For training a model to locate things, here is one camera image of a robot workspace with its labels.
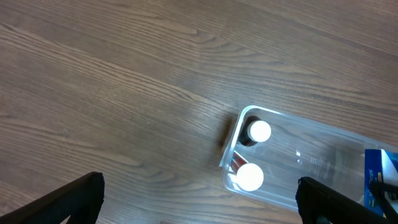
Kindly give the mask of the blue yellow VapoDrops box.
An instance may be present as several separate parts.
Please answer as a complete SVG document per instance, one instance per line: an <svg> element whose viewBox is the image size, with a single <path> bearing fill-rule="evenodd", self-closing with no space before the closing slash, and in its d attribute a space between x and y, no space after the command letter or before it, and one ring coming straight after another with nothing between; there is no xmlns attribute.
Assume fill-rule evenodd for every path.
<svg viewBox="0 0 398 224"><path fill-rule="evenodd" d="M384 149L366 149L364 177L364 206L385 217L386 214L369 187L373 182L397 186L397 153Z"/></svg>

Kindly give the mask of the black tube white cap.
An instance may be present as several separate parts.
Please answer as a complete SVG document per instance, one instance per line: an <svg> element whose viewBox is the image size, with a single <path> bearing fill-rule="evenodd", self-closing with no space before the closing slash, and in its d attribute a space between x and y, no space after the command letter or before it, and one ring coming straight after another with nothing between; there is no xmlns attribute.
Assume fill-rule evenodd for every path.
<svg viewBox="0 0 398 224"><path fill-rule="evenodd" d="M253 146L257 143L267 141L271 134L272 130L269 123L257 116L249 116L243 124L238 141L243 146Z"/></svg>

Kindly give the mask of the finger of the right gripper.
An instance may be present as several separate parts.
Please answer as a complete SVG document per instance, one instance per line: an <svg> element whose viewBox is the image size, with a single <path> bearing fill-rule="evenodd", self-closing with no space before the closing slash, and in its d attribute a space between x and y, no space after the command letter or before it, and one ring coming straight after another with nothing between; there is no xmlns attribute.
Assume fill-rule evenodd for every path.
<svg viewBox="0 0 398 224"><path fill-rule="evenodd" d="M397 186L391 184L385 184L381 182L373 182L369 189L373 194L374 198L381 207L383 213L386 215L386 219L389 223L397 223L397 212L394 210L393 206L385 198L385 193L391 193L397 195Z"/></svg>

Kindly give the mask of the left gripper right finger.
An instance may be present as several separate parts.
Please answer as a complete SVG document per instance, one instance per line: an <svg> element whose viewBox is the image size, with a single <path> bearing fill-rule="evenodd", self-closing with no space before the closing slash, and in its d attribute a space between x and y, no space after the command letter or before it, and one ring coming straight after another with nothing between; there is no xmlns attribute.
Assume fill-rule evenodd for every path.
<svg viewBox="0 0 398 224"><path fill-rule="evenodd" d="M295 195L303 224L372 224L388 223L378 215L311 177L298 180Z"/></svg>

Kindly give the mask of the orange tube white cap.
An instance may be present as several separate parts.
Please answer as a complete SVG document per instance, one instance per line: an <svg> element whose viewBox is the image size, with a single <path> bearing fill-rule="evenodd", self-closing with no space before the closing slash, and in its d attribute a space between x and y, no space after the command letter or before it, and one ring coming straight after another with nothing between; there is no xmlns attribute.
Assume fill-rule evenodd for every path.
<svg viewBox="0 0 398 224"><path fill-rule="evenodd" d="M235 173L235 182L240 189L248 192L255 191L261 187L264 181L264 172L262 169L250 163L239 153L234 152L231 160L231 170Z"/></svg>

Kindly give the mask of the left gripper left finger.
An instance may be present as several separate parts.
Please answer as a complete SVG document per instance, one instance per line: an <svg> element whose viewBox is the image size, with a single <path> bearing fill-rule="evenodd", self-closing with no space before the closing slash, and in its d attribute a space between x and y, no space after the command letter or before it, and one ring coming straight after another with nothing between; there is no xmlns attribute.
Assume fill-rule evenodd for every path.
<svg viewBox="0 0 398 224"><path fill-rule="evenodd" d="M1 223L96 223L103 202L103 174L90 172L1 216Z"/></svg>

